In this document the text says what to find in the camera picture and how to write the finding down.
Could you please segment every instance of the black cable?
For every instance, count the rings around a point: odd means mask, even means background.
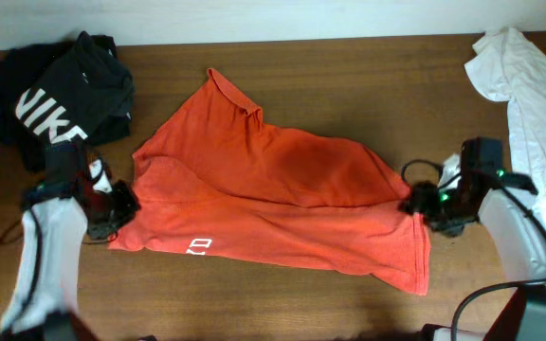
[[[425,159],[413,159],[413,160],[410,160],[406,165],[404,165],[404,167],[402,167],[401,175],[402,175],[402,180],[404,180],[404,182],[406,183],[408,182],[406,180],[406,170],[408,169],[408,167],[410,167],[413,164],[419,164],[419,163],[432,166],[437,171],[438,177],[440,178],[442,177],[442,173],[444,172],[444,166],[440,164],[436,164],[435,162],[431,162],[429,160],[425,160]]]
[[[495,185],[502,191],[502,193],[511,200],[526,216],[526,218],[530,219],[534,226],[537,227],[538,232],[542,236],[543,240],[546,242],[546,229],[545,227],[540,223],[540,221],[535,217],[534,213],[531,209],[526,207],[518,198],[515,197],[502,183],[499,181],[498,178],[495,176],[472,170],[473,172],[483,175],[491,179],[493,182],[495,182]],[[475,298],[491,293],[493,291],[502,290],[502,289],[509,289],[509,288],[518,288],[522,286],[537,286],[537,285],[545,285],[546,284],[546,278],[541,279],[528,279],[528,280],[517,280],[517,281],[510,281],[500,284],[494,284],[487,287],[483,287],[473,293],[471,293],[469,296],[465,297],[463,301],[459,304],[459,306],[456,308],[456,311],[454,312],[454,315],[452,316],[452,325],[450,326],[450,340],[451,341],[457,341],[457,333],[458,333],[458,324],[459,324],[459,318],[461,317],[461,314],[463,313],[464,308]]]
[[[16,236],[14,236],[11,239],[8,239],[8,235],[16,229],[17,226],[20,225],[20,220],[15,221],[13,224],[11,224],[6,230],[4,230],[0,235],[0,246],[10,245],[12,243],[20,241],[24,234],[21,229],[20,233],[18,233]]]
[[[12,326],[20,317],[23,316],[23,314],[27,311],[28,306],[30,305],[31,301],[33,300],[33,296],[35,295],[35,290],[37,289],[37,282],[39,280],[39,273],[40,268],[42,264],[42,249],[43,249],[43,235],[42,235],[42,227],[39,224],[39,220],[37,219],[37,215],[35,214],[35,211],[33,211],[33,208],[29,208],[28,212],[30,213],[31,218],[33,218],[33,221],[35,222],[35,237],[37,238],[37,249],[35,251],[35,267],[33,269],[33,278],[30,282],[30,287],[28,289],[28,295],[25,301],[23,302],[20,312],[11,320],[9,325],[1,332],[1,336],[6,336],[11,334]]]
[[[450,184],[452,184],[454,182],[454,180],[458,179],[459,177],[461,177],[460,173],[456,173],[456,174],[452,175],[452,177],[449,178],[448,181],[444,182],[443,185],[438,186],[437,190],[439,191],[440,189],[443,189],[443,188],[446,188],[446,187],[450,186]]]

